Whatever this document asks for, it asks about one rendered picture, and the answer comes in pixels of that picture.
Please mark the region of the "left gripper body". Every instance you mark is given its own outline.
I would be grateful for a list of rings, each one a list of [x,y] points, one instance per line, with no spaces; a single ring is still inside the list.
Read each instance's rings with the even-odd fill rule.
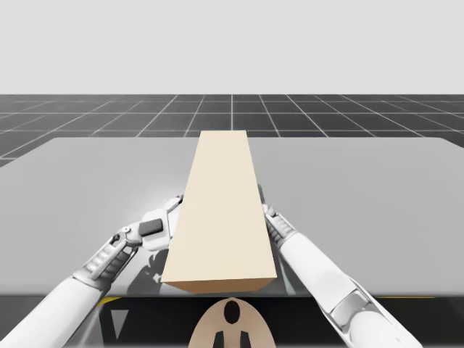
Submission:
[[[146,213],[138,226],[142,247],[149,251],[167,249],[173,237],[173,227],[168,210],[156,209]]]

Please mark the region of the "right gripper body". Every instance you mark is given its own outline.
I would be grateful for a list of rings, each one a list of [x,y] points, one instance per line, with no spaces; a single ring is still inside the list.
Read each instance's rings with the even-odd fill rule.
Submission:
[[[262,186],[258,183],[257,187],[258,187],[258,191],[259,191],[259,195],[260,195],[260,201],[261,201],[261,204],[262,204],[263,212],[266,213],[268,211],[268,209],[269,209],[269,206],[267,205],[267,203],[265,201],[265,196],[264,196]]]

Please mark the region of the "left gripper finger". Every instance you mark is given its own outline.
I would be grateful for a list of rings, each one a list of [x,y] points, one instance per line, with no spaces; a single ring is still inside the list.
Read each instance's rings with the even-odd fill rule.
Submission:
[[[181,204],[183,203],[183,195],[178,195],[169,199],[165,205],[164,210],[167,213],[167,222],[169,225],[169,232],[174,232],[177,225],[178,216],[181,210]]]

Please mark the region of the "tan robot part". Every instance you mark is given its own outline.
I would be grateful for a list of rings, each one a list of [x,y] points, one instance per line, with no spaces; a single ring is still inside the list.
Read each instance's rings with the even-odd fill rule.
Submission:
[[[228,322],[225,309],[235,303],[237,320]],[[223,333],[224,348],[241,348],[241,334],[248,334],[251,348],[277,348],[263,316],[248,302],[238,298],[220,300],[201,316],[188,343],[188,348],[213,348],[217,333]]]

